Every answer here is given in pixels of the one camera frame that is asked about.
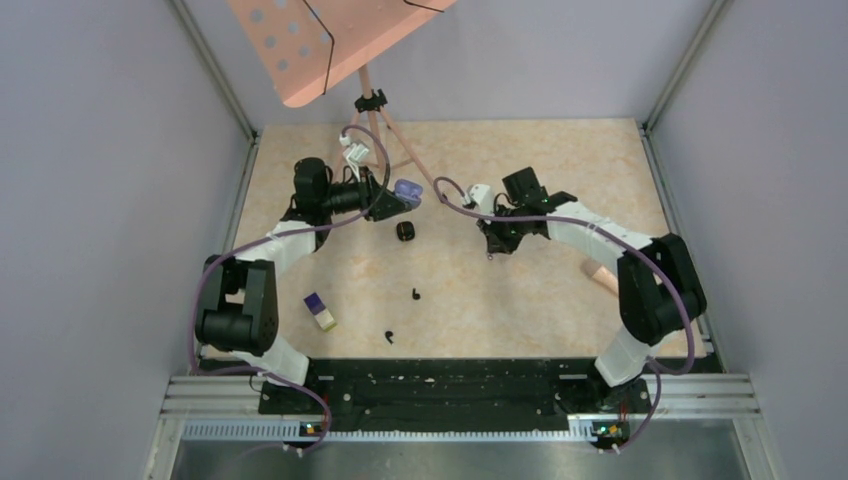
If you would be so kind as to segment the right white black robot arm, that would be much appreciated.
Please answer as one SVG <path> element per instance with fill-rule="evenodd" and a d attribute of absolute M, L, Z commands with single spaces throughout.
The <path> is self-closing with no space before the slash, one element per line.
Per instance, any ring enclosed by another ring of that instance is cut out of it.
<path fill-rule="evenodd" d="M 629 230 L 591 211 L 564 191 L 550 193 L 530 168 L 502 180 L 506 204 L 492 188 L 471 186 L 468 206 L 482 214 L 477 225 L 487 253 L 511 254 L 527 235 L 563 243 L 605 268 L 617 283 L 622 326 L 591 369 L 597 378 L 586 385 L 589 404 L 612 412 L 627 397 L 625 383 L 635 379 L 659 347 L 675 332 L 686 336 L 687 359 L 694 362 L 693 322 L 704 313 L 706 298 L 685 241 Z"/>

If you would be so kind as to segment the purple earbud charging case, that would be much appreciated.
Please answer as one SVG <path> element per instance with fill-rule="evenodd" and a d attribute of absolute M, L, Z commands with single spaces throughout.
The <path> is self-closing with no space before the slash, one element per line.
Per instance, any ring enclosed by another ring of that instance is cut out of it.
<path fill-rule="evenodd" d="M 409 210 L 415 210 L 421 205 L 423 191 L 422 185 L 407 179 L 398 179 L 394 185 L 394 195 Z"/>

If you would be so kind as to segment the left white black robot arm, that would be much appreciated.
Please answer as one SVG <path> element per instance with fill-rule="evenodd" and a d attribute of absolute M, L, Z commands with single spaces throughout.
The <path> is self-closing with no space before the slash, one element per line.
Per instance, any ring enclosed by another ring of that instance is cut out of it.
<path fill-rule="evenodd" d="M 382 221 L 416 209 L 423 188 L 405 179 L 388 187 L 365 166 L 336 181 L 315 157 L 295 164 L 293 185 L 288 209 L 268 234 L 206 260 L 193 335 L 202 345 L 274 375 L 277 383 L 286 382 L 283 401 L 303 414 L 317 407 L 321 388 L 307 377 L 309 357 L 279 332 L 278 277 L 323 246 L 336 227 L 334 215 Z"/>

